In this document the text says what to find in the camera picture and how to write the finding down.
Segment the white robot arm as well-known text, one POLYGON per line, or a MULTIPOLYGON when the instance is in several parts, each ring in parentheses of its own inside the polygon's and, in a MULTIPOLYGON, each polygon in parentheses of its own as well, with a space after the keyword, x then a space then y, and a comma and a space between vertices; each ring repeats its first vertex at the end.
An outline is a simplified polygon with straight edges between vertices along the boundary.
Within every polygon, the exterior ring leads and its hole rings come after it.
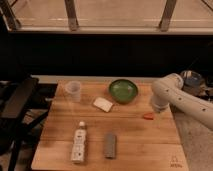
POLYGON ((150 104, 161 113, 170 104, 213 130, 213 103, 192 96, 182 90, 183 78, 176 73, 155 80, 151 85, 150 104))

